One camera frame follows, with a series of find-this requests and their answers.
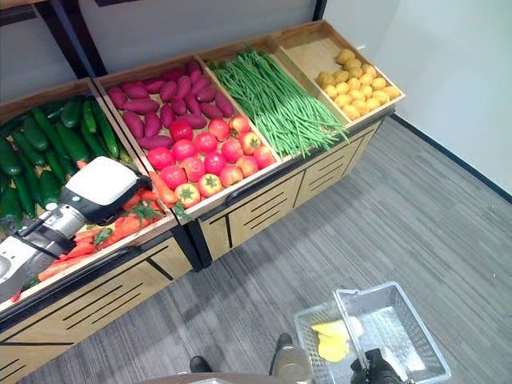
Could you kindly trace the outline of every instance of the wooden panel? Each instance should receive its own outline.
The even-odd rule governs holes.
[[[302,173],[296,174],[231,212],[229,220],[233,246],[242,244],[288,214],[293,209],[301,179]]]

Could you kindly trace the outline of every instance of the black shoe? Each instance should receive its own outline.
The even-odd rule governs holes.
[[[190,372],[192,374],[200,374],[202,372],[213,372],[210,364],[204,359],[203,356],[194,356],[190,360]]]

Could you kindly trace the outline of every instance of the gray carpet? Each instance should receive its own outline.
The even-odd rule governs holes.
[[[354,171],[199,274],[188,274],[22,382],[265,373],[294,314],[335,288],[399,282],[456,384],[510,382],[512,206],[388,120]]]

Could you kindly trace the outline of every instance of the sweet potato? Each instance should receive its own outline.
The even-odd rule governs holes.
[[[199,104],[199,107],[201,108],[202,114],[207,116],[210,120],[212,118],[221,118],[222,117],[222,111],[212,104],[208,104],[207,102],[202,102],[201,104]]]
[[[144,123],[135,112],[132,112],[130,110],[126,111],[122,115],[122,119],[128,126],[128,129],[130,130],[133,136],[135,136],[136,138],[141,138],[142,136],[144,136]]]
[[[112,100],[112,103],[118,110],[122,110],[122,107],[125,105],[125,102],[128,101],[128,98],[126,97],[125,93],[119,88],[118,86],[115,86],[114,88],[110,88],[107,91],[110,100]]]
[[[137,114],[147,114],[148,112],[156,112],[160,105],[150,98],[139,98],[125,102],[124,110],[131,110]]]
[[[173,138],[163,135],[153,136],[152,138],[137,138],[137,142],[145,150],[152,150],[160,146],[171,148],[174,144]]]
[[[152,138],[160,132],[160,128],[162,128],[162,123],[155,112],[149,112],[144,116],[144,136]]]

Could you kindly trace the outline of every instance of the black trim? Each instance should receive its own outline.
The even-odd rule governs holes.
[[[506,192],[503,188],[501,188],[498,184],[488,179],[487,176],[477,171],[475,168],[473,168],[470,164],[462,160],[459,156],[433,140],[430,136],[427,136],[423,132],[421,132],[418,128],[413,126],[411,123],[409,123],[407,120],[401,118],[397,114],[392,114],[390,116],[393,120],[395,120],[398,124],[403,126],[404,128],[407,128],[410,132],[421,138],[423,141],[425,141],[427,144],[447,156],[450,160],[455,162],[457,165],[459,165],[464,170],[468,171],[470,174],[475,176],[478,180],[483,182],[486,186],[491,188],[494,192],[496,192],[498,195],[500,195],[502,198],[504,198],[507,202],[512,204],[512,195]]]
[[[36,17],[37,15],[32,6],[15,6],[0,12],[0,26],[8,26],[9,24],[24,22]]]
[[[77,50],[75,49],[66,29],[62,25],[62,22],[57,16],[54,7],[51,2],[38,2],[34,4],[42,19],[48,26],[51,34],[54,36],[61,52],[70,64],[71,69],[77,78],[86,78],[89,76],[87,69],[82,63]]]

